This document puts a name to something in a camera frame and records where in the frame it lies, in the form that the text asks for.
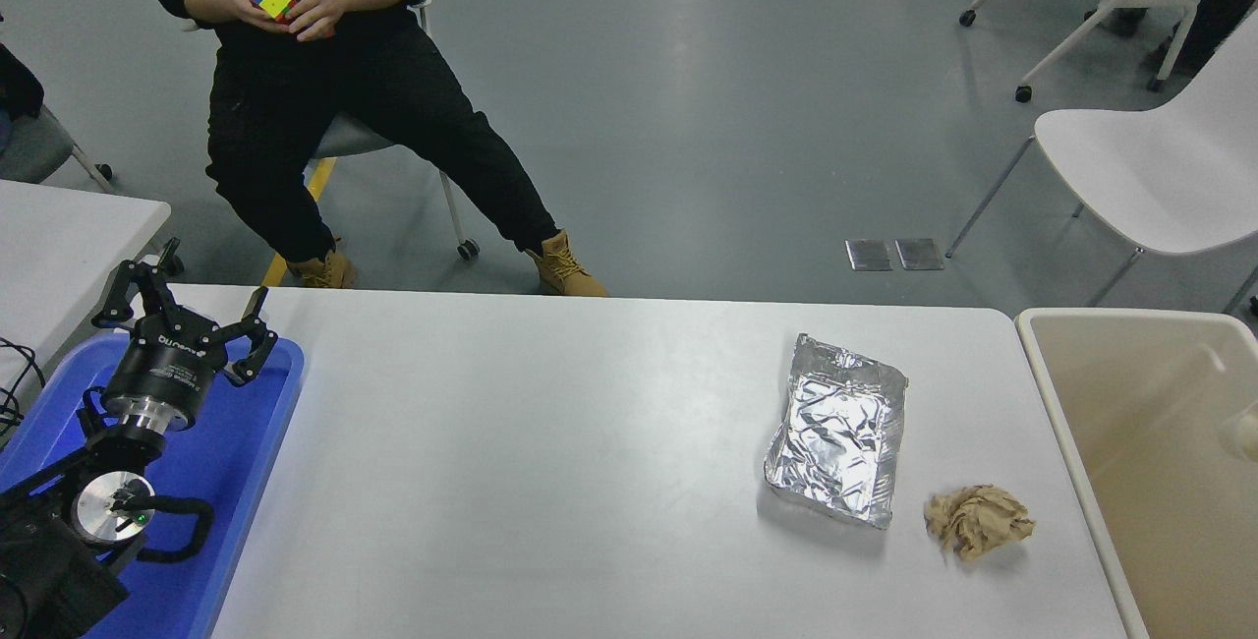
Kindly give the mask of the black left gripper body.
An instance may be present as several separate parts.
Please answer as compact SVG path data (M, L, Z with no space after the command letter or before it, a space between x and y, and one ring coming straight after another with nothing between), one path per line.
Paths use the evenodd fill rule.
M138 320L130 348L103 392L111 415L123 415L123 403L156 400L174 408L180 418L198 418L216 372L226 367L224 343L203 343L208 330L180 325L175 330L160 318Z

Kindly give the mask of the person's right hand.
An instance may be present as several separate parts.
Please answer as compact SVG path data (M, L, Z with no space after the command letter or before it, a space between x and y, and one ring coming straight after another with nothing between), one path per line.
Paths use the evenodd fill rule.
M208 25L247 24L269 33L286 33L281 24L255 8L253 0L184 0L194 20Z

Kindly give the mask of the person's left hand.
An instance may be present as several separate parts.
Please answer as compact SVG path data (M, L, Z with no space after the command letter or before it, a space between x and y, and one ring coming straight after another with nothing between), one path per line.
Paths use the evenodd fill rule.
M347 8L348 0L296 0L281 29L298 42L330 38Z

